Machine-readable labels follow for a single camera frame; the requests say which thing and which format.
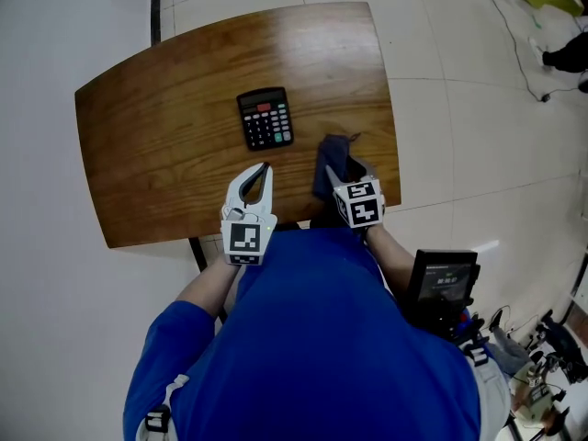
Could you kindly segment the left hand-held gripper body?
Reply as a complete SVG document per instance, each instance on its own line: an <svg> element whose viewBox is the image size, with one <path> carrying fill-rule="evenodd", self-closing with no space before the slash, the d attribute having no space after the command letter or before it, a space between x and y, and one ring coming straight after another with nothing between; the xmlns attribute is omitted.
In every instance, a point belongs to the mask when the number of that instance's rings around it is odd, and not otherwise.
<svg viewBox="0 0 588 441"><path fill-rule="evenodd" d="M266 254L277 217L225 205L220 231L225 260L234 266L260 266Z"/></svg>

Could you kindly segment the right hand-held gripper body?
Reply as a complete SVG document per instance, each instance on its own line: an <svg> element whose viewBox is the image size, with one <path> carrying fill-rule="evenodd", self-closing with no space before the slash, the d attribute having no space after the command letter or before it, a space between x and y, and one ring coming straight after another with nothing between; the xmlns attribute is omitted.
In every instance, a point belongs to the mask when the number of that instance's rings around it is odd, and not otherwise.
<svg viewBox="0 0 588 441"><path fill-rule="evenodd" d="M335 187L334 199L340 216L350 228L382 223L385 204L378 179Z"/></svg>

